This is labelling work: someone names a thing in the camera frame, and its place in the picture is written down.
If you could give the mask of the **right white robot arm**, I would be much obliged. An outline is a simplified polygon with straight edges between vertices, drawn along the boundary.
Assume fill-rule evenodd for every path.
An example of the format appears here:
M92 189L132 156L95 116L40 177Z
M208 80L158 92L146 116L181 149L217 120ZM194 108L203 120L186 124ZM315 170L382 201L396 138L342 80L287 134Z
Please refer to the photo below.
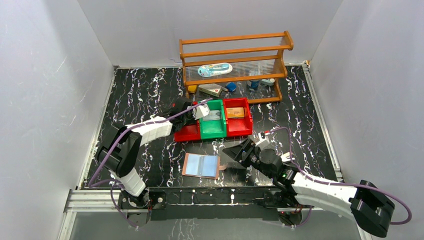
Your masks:
M385 238L388 234L395 204L369 181L348 186L302 173L287 156L259 146L250 138L223 149L223 153L243 167L253 167L271 179L281 190L282 202L288 207L318 207L355 221L373 236Z

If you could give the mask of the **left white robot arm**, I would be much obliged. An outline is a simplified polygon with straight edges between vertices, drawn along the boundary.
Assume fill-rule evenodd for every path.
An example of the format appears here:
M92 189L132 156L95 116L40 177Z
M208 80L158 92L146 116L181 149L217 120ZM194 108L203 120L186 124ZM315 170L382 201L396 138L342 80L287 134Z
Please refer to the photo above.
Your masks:
M178 97L170 108L149 120L127 125L112 124L97 150L95 159L99 166L88 186L98 186L95 178L102 169L107 169L114 176L113 182L130 195L129 200L135 207L147 206L149 190L135 169L141 146L171 136L184 126L206 117L210 113L207 103L207 100L194 103L188 98Z

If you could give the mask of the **pink leather card holder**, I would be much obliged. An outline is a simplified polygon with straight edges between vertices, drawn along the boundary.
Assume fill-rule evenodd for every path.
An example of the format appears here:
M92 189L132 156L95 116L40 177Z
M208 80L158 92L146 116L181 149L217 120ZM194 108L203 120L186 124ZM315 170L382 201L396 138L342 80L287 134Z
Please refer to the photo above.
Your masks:
M219 172L224 171L226 165L221 165L221 158L217 155L202 155L186 153L182 168L182 175L206 179L218 179Z

